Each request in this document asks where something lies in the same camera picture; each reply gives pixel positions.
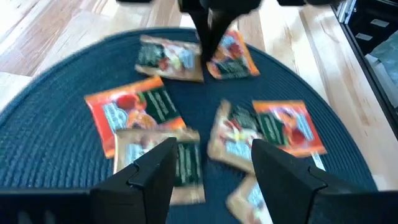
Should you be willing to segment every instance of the woven placemat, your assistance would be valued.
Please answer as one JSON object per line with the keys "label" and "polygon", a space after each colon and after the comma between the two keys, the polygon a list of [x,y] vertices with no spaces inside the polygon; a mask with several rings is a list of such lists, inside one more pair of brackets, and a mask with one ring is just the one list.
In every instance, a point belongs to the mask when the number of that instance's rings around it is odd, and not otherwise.
{"label": "woven placemat", "polygon": [[[0,115],[0,188],[90,187],[111,175],[84,96],[146,78],[134,70],[141,34],[197,42],[190,29],[126,32],[84,49],[35,79]],[[328,150],[328,172],[376,190],[369,169],[331,108],[299,76],[249,47],[261,76],[205,84],[164,80],[187,125],[199,130],[207,203],[172,207],[172,223],[234,223],[226,197],[244,173],[206,159],[206,144],[220,100],[251,109],[252,100],[304,100]]]}

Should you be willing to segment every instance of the snack packet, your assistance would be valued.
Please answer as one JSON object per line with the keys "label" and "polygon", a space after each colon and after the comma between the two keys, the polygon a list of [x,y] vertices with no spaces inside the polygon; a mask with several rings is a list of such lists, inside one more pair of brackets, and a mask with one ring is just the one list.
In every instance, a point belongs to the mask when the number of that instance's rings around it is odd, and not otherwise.
{"label": "snack packet", "polygon": [[207,62],[207,69],[216,79],[244,78],[260,74],[237,30],[226,31],[213,58]]}
{"label": "snack packet", "polygon": [[203,82],[200,48],[195,43],[141,36],[136,70],[147,75]]}
{"label": "snack packet", "polygon": [[210,134],[209,157],[254,174],[251,161],[253,139],[262,139],[256,117],[223,100]]}
{"label": "snack packet", "polygon": [[245,224],[272,224],[271,215],[255,177],[248,175],[227,198],[228,210]]}
{"label": "snack packet", "polygon": [[160,77],[85,97],[106,158],[114,156],[114,132],[124,128],[179,129],[185,123]]}
{"label": "snack packet", "polygon": [[253,101],[266,141],[296,157],[325,154],[321,139],[302,101]]}
{"label": "snack packet", "polygon": [[171,205],[205,202],[201,170],[200,137],[190,129],[154,131],[126,129],[116,131],[114,173],[134,162],[169,137],[177,138],[177,168]]}

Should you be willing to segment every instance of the wooden floor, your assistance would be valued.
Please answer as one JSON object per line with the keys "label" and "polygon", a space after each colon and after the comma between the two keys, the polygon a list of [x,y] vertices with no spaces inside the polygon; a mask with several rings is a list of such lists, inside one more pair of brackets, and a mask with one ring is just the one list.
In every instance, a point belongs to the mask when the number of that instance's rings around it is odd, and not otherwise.
{"label": "wooden floor", "polygon": [[[32,77],[107,35],[145,27],[193,27],[176,0],[0,1],[0,110]],[[334,109],[381,190],[398,189],[398,142],[329,7],[261,8],[238,19],[246,42],[297,72]]]}

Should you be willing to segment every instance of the blue placemat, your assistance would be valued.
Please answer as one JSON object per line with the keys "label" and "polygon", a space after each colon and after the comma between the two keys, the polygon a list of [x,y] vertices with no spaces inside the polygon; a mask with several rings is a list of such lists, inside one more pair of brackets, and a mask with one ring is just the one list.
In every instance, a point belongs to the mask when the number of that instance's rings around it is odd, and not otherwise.
{"label": "blue placemat", "polygon": [[[84,96],[146,78],[134,70],[141,34],[197,42],[190,29],[153,29],[115,35],[47,70],[0,115],[0,189],[90,187],[112,174]],[[199,130],[203,158],[222,98],[251,109],[252,100],[304,100],[328,150],[328,172],[376,190],[369,169],[341,121],[299,76],[249,47],[261,75],[205,84],[164,80],[188,126]],[[244,173],[203,160],[207,202],[170,209],[171,223],[236,223],[225,200]]]}

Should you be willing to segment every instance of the round placemat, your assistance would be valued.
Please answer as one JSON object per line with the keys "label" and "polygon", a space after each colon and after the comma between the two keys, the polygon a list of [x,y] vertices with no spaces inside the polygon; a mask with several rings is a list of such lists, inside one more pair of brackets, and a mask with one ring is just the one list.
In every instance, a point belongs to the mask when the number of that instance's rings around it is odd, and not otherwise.
{"label": "round placemat", "polygon": [[[142,34],[198,42],[191,29],[126,32],[41,74],[0,114],[0,188],[90,187],[112,174],[113,160],[104,157],[83,97],[147,78],[134,70]],[[223,98],[250,110],[252,100],[303,100],[328,151],[321,156],[326,170],[376,190],[357,146],[325,101],[272,57],[253,47],[249,51],[259,77],[220,81],[205,72],[204,84],[164,79],[186,124],[200,132],[206,193],[206,203],[171,207],[171,223],[237,222],[225,201],[245,173],[206,155],[216,109]]]}

